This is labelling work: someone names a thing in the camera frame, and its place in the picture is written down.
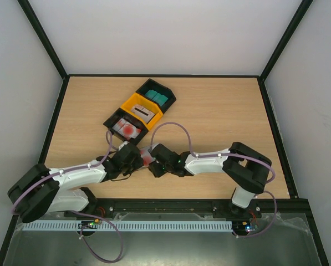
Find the black bin with red cards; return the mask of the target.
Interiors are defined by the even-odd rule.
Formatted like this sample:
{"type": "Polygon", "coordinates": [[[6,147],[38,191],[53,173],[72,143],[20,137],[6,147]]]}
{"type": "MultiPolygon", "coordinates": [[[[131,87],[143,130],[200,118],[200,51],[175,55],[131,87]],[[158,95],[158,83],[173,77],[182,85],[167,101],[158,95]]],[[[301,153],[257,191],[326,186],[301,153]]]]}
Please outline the black bin with red cards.
{"type": "Polygon", "coordinates": [[[118,108],[103,125],[117,138],[133,145],[137,145],[149,132],[139,119],[122,108],[118,108]]]}

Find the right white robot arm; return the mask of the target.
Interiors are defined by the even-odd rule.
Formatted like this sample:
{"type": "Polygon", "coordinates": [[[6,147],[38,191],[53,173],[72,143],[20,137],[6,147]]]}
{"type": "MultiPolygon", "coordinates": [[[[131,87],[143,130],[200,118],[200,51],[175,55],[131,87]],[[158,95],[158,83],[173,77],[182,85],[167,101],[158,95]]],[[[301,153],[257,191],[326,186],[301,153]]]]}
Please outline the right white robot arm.
{"type": "Polygon", "coordinates": [[[149,170],[155,177],[170,173],[178,177],[202,173],[225,173],[237,183],[229,204],[230,212],[242,217],[250,209],[254,196],[262,194],[269,173],[275,176],[272,162],[261,153],[241,142],[234,142],[228,149],[217,152],[177,154],[162,144],[151,147],[154,159],[149,170]]]}

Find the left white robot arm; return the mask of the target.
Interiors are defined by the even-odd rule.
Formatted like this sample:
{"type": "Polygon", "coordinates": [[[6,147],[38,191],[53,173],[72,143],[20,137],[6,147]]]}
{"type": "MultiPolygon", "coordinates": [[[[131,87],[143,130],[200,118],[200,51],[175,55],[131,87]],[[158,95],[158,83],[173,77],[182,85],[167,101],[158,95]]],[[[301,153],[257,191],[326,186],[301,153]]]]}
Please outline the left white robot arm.
{"type": "Polygon", "coordinates": [[[93,214],[98,200],[90,189],[91,183],[113,181],[119,175],[128,176],[142,168],[140,150],[125,141],[115,152],[67,168],[47,168],[34,165],[7,192],[13,203],[13,213],[29,223],[47,213],[80,212],[93,214]]]}

